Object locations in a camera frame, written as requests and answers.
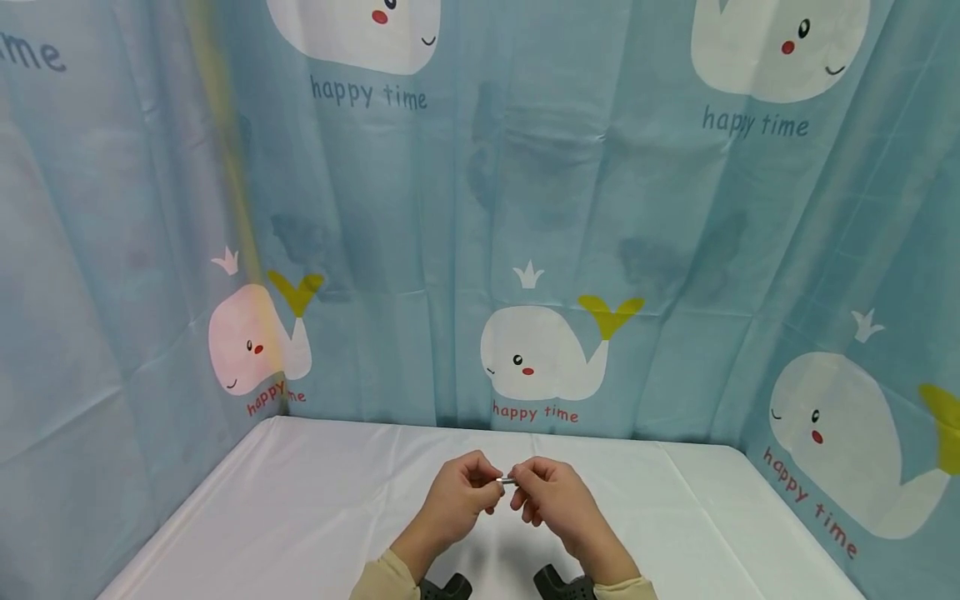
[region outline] yellow whale tail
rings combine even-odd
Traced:
[[[602,298],[597,296],[580,297],[580,305],[593,315],[593,319],[600,328],[601,340],[610,340],[617,329],[628,322],[636,313],[640,312],[640,309],[643,308],[643,303],[643,298],[631,298],[620,304],[620,307],[617,308],[614,313],[611,312],[607,303],[604,302]]]
[[[314,294],[324,285],[324,276],[311,274],[300,281],[300,287],[295,288],[287,278],[276,271],[267,273],[267,277],[273,282],[276,290],[287,300],[290,310],[294,311],[294,317],[303,318],[306,312],[306,306],[313,299]]]
[[[937,421],[940,438],[937,467],[949,475],[960,475],[960,400],[929,383],[920,386],[920,396]]]

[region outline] crown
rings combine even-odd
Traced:
[[[211,258],[210,262],[216,263],[224,268],[224,271],[227,272],[227,275],[236,275],[237,271],[240,270],[240,267],[237,265],[237,259],[240,257],[240,251],[230,253],[230,247],[224,250],[223,258]]]
[[[867,340],[870,339],[870,336],[874,335],[878,331],[883,331],[886,329],[883,325],[874,325],[874,309],[871,308],[870,312],[866,315],[861,315],[855,310],[851,311],[853,318],[856,319],[856,334],[853,336],[856,338],[857,342],[861,344],[866,344]]]
[[[520,285],[523,286],[524,290],[532,290],[537,287],[537,279],[543,275],[543,269],[539,271],[534,271],[534,261],[527,261],[527,270],[521,271],[517,267],[514,267],[514,273],[520,278]]]

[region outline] whale print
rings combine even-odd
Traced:
[[[643,308],[643,299],[627,300],[616,312],[595,296],[581,297],[580,304],[600,328],[600,346],[589,360],[566,319],[546,306],[510,306],[491,315],[480,337],[480,358],[498,394],[512,400],[596,394],[607,372],[610,339]]]
[[[213,262],[233,276],[238,271],[239,253],[227,249],[224,258],[214,258]],[[301,379],[313,366],[303,314],[324,284],[323,276],[308,275],[294,288],[276,271],[267,275],[294,313],[292,335],[287,334],[270,292],[255,283],[241,287],[210,315],[210,362],[220,385],[234,396],[252,392],[279,372],[288,379]]]
[[[870,0],[697,0],[690,50],[705,84],[764,102],[800,102],[847,73]]]
[[[960,474],[960,401],[932,385],[919,394],[936,421],[939,460],[907,482],[886,396],[842,354],[810,352],[787,365],[774,385],[770,426],[840,508],[873,535],[901,540],[923,527]]]
[[[267,0],[280,34],[312,59],[413,75],[440,35],[441,0]]]

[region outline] pink whale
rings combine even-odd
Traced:
[[[293,335],[287,334],[270,292],[258,284],[243,286],[210,315],[210,361],[220,385],[234,396],[252,392],[279,372],[300,379],[313,365],[302,317],[324,279],[307,276],[295,289],[276,272],[269,277],[294,312]]]

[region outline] shower curtain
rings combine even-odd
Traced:
[[[281,411],[734,445],[952,598],[958,25],[0,0],[0,598],[95,596]]]

